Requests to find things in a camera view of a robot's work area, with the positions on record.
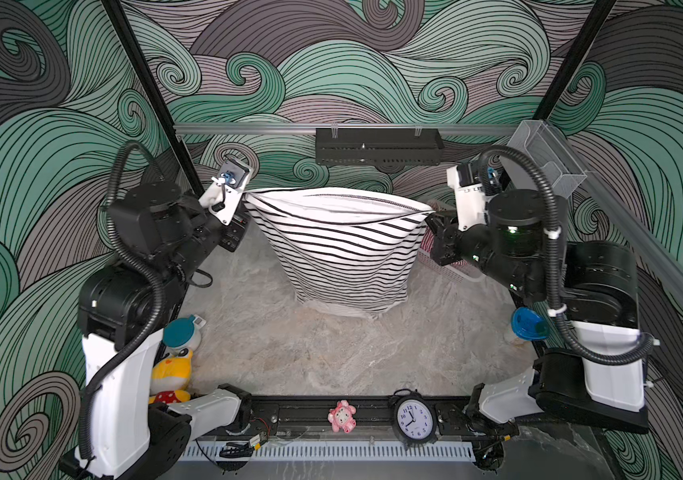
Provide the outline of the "black white striped tank top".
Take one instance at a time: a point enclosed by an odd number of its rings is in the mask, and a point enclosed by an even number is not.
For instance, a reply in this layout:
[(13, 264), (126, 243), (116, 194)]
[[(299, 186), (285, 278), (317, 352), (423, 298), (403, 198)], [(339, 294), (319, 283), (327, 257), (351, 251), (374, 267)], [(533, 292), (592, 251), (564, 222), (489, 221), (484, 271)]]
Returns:
[(349, 188), (261, 189), (244, 205), (295, 298), (337, 316), (375, 319), (407, 301), (431, 206)]

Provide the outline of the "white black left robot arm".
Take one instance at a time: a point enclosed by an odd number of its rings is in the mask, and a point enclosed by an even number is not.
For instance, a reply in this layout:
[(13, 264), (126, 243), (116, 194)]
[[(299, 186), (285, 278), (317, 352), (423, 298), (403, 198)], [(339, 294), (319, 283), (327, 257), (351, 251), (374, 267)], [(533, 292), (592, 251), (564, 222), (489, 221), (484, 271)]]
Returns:
[(104, 198), (117, 258), (84, 282), (78, 298), (86, 383), (77, 444), (59, 462), (74, 479), (154, 479), (190, 442), (218, 428), (245, 430), (250, 421), (249, 393), (231, 385), (179, 404), (153, 402), (150, 392), (164, 328), (193, 276), (215, 248), (235, 250), (243, 236), (250, 168), (225, 160), (201, 196), (165, 178), (120, 193), (135, 152), (144, 152), (136, 141), (120, 148)]

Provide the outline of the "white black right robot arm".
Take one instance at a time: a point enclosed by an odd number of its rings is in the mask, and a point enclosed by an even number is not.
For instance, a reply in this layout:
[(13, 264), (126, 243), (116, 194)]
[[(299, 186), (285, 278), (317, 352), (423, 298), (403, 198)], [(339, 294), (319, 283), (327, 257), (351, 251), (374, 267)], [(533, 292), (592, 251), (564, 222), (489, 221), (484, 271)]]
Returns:
[(433, 213), (431, 258), (459, 261), (521, 300), (543, 302), (561, 338), (525, 372), (481, 384), (465, 413), (491, 427), (544, 417), (645, 434), (647, 358), (633, 254), (608, 241), (567, 239), (567, 200), (533, 158), (509, 146), (481, 152), (479, 166), (447, 171), (453, 212)]

